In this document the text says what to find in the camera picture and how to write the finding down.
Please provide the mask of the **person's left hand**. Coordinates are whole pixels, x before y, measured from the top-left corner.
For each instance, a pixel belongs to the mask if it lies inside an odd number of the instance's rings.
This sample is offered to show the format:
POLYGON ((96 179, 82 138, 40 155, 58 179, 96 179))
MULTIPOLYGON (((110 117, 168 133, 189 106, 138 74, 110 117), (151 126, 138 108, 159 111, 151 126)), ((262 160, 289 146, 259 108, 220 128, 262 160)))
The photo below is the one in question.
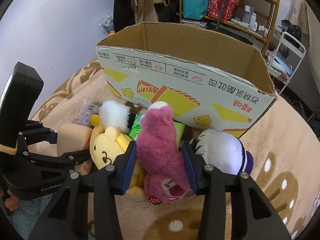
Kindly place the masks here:
POLYGON ((7 190, 7 194, 9 195, 9 198, 4 201, 5 207, 11 212, 17 210, 21 204, 21 200, 13 196, 9 190, 7 190))

